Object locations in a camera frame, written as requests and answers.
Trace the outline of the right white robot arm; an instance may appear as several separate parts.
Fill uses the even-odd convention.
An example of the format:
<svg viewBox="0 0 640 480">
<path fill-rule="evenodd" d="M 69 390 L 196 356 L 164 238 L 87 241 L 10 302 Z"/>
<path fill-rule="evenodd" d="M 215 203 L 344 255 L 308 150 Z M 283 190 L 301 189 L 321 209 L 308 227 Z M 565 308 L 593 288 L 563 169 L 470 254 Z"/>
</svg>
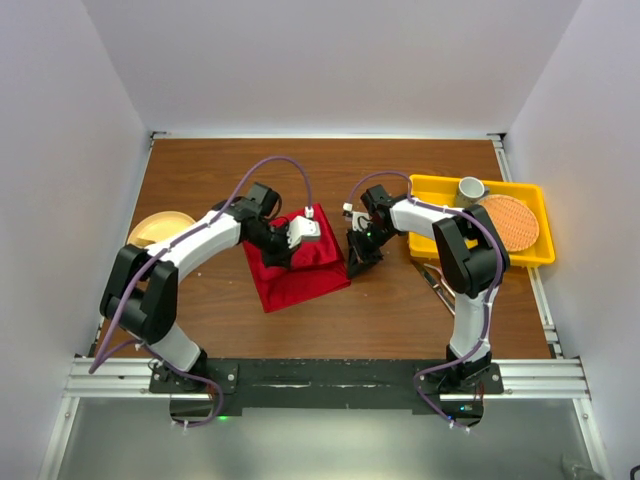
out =
<svg viewBox="0 0 640 480">
<path fill-rule="evenodd" d="M 448 386 L 469 392 L 481 380 L 475 362 L 490 356 L 493 302 L 509 269 L 509 255 L 484 207 L 456 209 L 413 196 L 392 197 L 381 185 L 361 195 L 365 212 L 350 201 L 343 215 L 347 230 L 347 275 L 353 279 L 383 260 L 382 247 L 393 237 L 414 233 L 433 240 L 446 283 L 455 293 L 453 334 L 445 369 Z"/>
</svg>

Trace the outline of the red cloth napkin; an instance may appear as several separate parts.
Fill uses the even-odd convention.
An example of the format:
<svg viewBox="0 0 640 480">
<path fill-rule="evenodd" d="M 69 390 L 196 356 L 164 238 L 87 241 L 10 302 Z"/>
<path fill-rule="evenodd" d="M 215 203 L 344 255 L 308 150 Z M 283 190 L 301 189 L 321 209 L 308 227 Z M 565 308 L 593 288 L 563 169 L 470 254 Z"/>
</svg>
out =
<svg viewBox="0 0 640 480">
<path fill-rule="evenodd" d="M 261 252 L 249 242 L 243 243 L 249 270 L 265 313 L 344 289 L 351 285 L 344 255 L 320 203 L 313 204 L 314 219 L 321 237 L 304 243 L 294 253 L 289 269 L 265 267 Z"/>
</svg>

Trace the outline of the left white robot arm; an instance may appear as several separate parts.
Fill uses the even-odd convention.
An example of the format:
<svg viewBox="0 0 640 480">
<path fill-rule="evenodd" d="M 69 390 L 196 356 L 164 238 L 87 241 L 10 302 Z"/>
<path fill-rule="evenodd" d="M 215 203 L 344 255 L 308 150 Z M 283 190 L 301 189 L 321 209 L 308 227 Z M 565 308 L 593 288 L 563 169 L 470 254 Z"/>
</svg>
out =
<svg viewBox="0 0 640 480">
<path fill-rule="evenodd" d="M 288 266 L 294 250 L 285 226 L 270 223 L 282 199 L 254 183 L 245 196 L 214 205 L 186 230 L 147 248 L 128 244 L 116 255 L 99 311 L 103 317 L 173 366 L 171 378 L 185 392 L 207 380 L 206 354 L 177 324 L 178 287 L 213 256 L 248 242 L 269 266 Z"/>
</svg>

